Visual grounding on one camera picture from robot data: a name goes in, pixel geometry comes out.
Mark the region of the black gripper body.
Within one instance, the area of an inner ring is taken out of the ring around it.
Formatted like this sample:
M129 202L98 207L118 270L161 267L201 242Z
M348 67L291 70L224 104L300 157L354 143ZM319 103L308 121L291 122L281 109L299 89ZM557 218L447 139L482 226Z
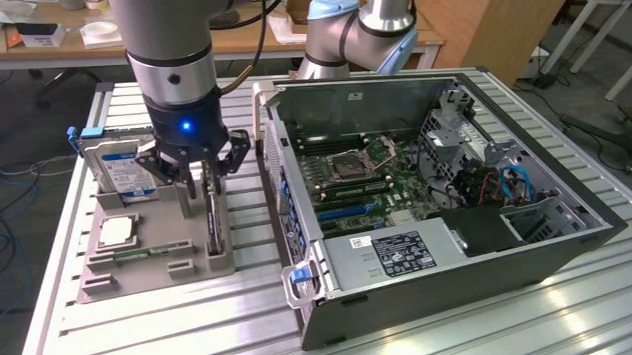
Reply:
M160 104L142 95L160 150L178 148L220 150L228 141L228 130L221 120L217 87L188 104Z

